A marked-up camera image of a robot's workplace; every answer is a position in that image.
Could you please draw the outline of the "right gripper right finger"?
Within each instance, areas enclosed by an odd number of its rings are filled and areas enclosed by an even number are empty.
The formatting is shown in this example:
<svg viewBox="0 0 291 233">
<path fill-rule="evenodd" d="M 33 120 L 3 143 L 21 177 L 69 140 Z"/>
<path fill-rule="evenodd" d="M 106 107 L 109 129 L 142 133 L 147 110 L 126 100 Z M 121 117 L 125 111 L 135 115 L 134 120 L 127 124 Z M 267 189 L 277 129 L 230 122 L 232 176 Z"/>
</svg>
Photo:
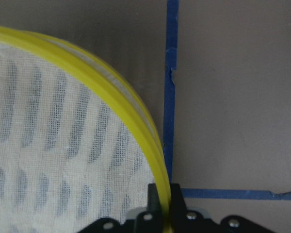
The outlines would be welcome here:
<svg viewBox="0 0 291 233">
<path fill-rule="evenodd" d="M 196 211 L 187 208 L 179 184 L 170 184 L 170 223 L 174 233 L 193 233 Z"/>
</svg>

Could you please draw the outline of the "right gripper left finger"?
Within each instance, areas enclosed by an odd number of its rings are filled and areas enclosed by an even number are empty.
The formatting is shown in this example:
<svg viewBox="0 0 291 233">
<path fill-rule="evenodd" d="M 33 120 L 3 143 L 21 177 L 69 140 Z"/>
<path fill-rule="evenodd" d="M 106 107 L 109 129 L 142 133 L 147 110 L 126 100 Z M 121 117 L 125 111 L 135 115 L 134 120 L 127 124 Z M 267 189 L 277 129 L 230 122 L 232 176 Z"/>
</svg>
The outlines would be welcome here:
<svg viewBox="0 0 291 233">
<path fill-rule="evenodd" d="M 147 188 L 147 206 L 134 221 L 134 233 L 161 233 L 163 217 L 157 187 L 154 183 Z"/>
</svg>

